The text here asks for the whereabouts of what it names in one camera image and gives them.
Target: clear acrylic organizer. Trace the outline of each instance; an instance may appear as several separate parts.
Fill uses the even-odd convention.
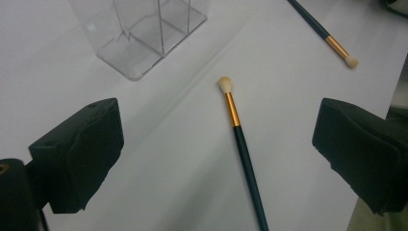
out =
[[[69,0],[96,56],[139,80],[207,20],[210,0]]]

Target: black object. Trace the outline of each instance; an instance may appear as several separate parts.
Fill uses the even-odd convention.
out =
[[[243,172],[245,174],[246,183],[248,185],[249,193],[251,194],[252,203],[254,206],[256,218],[260,230],[268,231],[267,218],[265,217],[264,207],[262,205],[261,196],[259,195],[258,185],[256,183],[254,169],[252,168],[249,151],[246,147],[245,137],[241,126],[235,126],[234,135],[237,142],[238,151],[240,153]]]
[[[326,39],[330,34],[315,20],[296,0],[288,0],[294,9],[305,19],[305,21],[319,34],[322,39]]]
[[[85,209],[123,144],[118,103],[111,98],[88,105],[31,144],[27,166],[0,160],[0,229],[41,230],[33,223],[44,223],[41,209],[48,202],[55,214]]]
[[[355,105],[324,98],[313,145],[376,214],[408,199],[408,130]]]

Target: gold ferrule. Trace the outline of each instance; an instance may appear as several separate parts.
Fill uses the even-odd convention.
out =
[[[234,99],[231,92],[225,93],[225,99],[227,100],[228,111],[231,117],[231,124],[233,127],[240,126],[240,119],[238,118],[237,109],[235,108]]]
[[[343,59],[348,57],[348,53],[333,37],[328,36],[325,40],[331,46],[331,48],[333,48],[333,50],[335,50],[336,53],[340,55],[340,57],[342,57]]]

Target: cream bristles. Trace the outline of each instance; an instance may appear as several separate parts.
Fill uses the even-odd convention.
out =
[[[218,80],[219,87],[222,89],[222,92],[228,93],[231,92],[231,79],[229,77],[221,77]]]
[[[358,60],[352,56],[347,56],[345,57],[345,63],[348,65],[350,68],[354,68],[358,65]]]

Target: dark green brush handle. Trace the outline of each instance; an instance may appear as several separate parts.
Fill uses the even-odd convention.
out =
[[[288,0],[295,10],[309,23],[309,25],[321,36],[326,39],[330,34],[318,23],[296,0]]]
[[[252,168],[251,159],[249,158],[248,148],[246,147],[245,137],[241,126],[236,126],[234,129],[235,140],[237,142],[238,151],[240,152],[243,172],[245,174],[246,183],[251,194],[252,203],[255,209],[256,218],[261,231],[268,231],[267,218],[265,217],[264,207],[262,206],[261,196],[259,195],[258,186],[256,184],[254,169]]]

